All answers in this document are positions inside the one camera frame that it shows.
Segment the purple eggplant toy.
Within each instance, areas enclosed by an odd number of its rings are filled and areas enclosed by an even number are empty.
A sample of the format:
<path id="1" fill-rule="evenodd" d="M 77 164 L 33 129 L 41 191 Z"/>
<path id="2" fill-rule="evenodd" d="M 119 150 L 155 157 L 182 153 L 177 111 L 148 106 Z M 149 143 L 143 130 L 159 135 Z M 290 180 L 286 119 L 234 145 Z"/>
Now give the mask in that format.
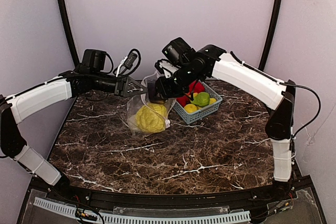
<path id="1" fill-rule="evenodd" d="M 154 102 L 154 96 L 159 93 L 156 86 L 155 86 L 155 83 L 148 83 L 148 98 L 149 98 L 149 101 L 151 103 L 155 103 Z"/>

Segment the clear zip top bag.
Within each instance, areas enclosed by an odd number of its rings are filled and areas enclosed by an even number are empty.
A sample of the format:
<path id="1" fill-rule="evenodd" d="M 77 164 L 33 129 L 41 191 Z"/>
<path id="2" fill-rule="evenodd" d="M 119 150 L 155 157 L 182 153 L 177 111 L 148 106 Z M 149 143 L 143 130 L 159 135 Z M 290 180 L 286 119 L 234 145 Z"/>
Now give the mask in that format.
<path id="1" fill-rule="evenodd" d="M 162 104 L 152 103 L 148 94 L 132 97 L 127 102 L 127 124 L 132 136 L 145 137 L 169 128 L 169 113 L 175 103 L 175 99 L 168 99 Z"/>

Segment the napa cabbage toy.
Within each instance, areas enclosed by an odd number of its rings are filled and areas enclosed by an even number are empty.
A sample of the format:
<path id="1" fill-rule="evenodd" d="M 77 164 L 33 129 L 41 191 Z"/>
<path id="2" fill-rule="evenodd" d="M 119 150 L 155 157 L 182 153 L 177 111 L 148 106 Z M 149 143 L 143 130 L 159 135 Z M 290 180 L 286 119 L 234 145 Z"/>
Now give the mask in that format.
<path id="1" fill-rule="evenodd" d="M 159 133 L 166 128 L 167 109 L 162 104 L 143 105 L 135 115 L 136 126 L 145 133 Z"/>

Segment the green pepper toy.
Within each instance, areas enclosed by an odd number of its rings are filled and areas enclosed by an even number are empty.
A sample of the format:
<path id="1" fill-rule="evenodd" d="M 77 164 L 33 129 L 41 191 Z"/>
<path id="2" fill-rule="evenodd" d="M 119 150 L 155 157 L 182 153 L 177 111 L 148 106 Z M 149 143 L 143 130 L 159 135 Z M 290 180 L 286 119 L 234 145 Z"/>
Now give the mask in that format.
<path id="1" fill-rule="evenodd" d="M 191 103 L 201 108 L 206 107 L 210 103 L 210 95 L 207 92 L 194 93 Z"/>

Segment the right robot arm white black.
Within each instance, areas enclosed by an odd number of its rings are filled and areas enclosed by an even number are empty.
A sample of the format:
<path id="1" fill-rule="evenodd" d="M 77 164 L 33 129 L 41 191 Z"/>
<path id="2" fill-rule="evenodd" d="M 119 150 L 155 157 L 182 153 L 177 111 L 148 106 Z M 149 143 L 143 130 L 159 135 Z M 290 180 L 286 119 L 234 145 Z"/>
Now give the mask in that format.
<path id="1" fill-rule="evenodd" d="M 196 51 L 181 37 L 162 50 L 170 66 L 158 66 L 163 74 L 149 88 L 151 102 L 179 98 L 189 92 L 189 85 L 206 78 L 227 82 L 260 100 L 270 111 L 265 127 L 272 142 L 274 180 L 286 183 L 292 176 L 294 158 L 293 113 L 296 89 L 293 81 L 282 81 L 240 60 L 231 52 L 215 45 Z"/>

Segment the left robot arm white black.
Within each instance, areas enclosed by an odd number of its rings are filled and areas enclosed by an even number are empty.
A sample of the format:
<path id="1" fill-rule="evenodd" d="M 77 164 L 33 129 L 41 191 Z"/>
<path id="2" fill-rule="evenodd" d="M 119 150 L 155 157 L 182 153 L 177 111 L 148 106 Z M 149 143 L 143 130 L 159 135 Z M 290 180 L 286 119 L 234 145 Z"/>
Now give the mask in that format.
<path id="1" fill-rule="evenodd" d="M 26 91 L 1 96 L 1 157 L 11 158 L 51 186 L 67 184 L 66 175 L 27 144 L 18 125 L 42 109 L 92 90 L 125 98 L 147 92 L 147 87 L 123 70 L 117 69 L 115 75 L 104 72 L 105 61 L 110 58 L 105 51 L 87 49 L 82 62 L 74 70 L 63 72 Z"/>

